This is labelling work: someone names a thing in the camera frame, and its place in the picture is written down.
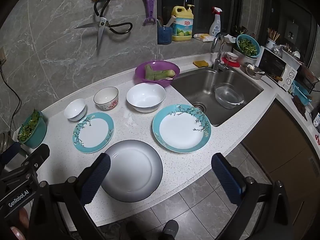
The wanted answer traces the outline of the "person's left hand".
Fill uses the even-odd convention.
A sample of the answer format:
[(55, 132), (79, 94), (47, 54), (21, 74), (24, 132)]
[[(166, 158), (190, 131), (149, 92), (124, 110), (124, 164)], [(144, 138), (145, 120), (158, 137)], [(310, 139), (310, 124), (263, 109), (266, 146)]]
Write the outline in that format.
[(14, 224), (10, 230), (17, 239), (23, 240), (25, 236), (23, 232), (27, 232), (29, 228), (29, 216), (27, 210), (23, 207), (19, 210), (18, 214), (14, 216)]

